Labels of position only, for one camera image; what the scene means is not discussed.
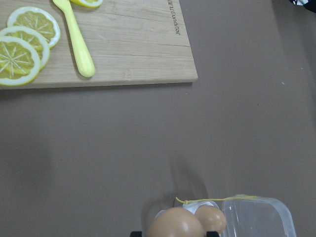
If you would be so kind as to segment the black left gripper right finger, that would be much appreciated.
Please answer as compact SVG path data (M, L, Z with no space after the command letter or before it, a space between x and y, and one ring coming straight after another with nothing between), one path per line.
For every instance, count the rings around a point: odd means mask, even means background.
M219 233L216 231L207 231L206 237L219 237Z

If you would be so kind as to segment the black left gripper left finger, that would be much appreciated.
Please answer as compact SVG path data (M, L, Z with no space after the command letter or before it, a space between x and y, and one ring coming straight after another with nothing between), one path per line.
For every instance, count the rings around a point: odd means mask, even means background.
M142 231L132 231L130 233L130 237L142 237L142 236L143 236Z

